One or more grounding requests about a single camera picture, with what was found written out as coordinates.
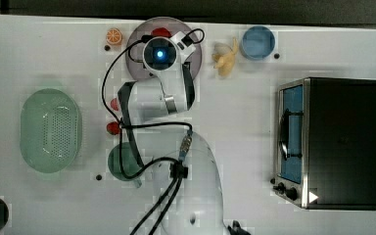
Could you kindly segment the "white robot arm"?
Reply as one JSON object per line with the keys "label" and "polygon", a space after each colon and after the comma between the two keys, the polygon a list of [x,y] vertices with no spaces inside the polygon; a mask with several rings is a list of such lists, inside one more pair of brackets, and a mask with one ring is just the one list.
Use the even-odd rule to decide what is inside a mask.
{"label": "white robot arm", "polygon": [[153,173],[157,201],[142,217],[155,219],[149,235],[159,229],[165,235],[229,235],[210,145],[191,123],[172,118],[195,101],[187,61],[201,42],[197,31],[142,36],[142,65],[153,76],[126,82],[117,93],[128,149],[141,171]]}

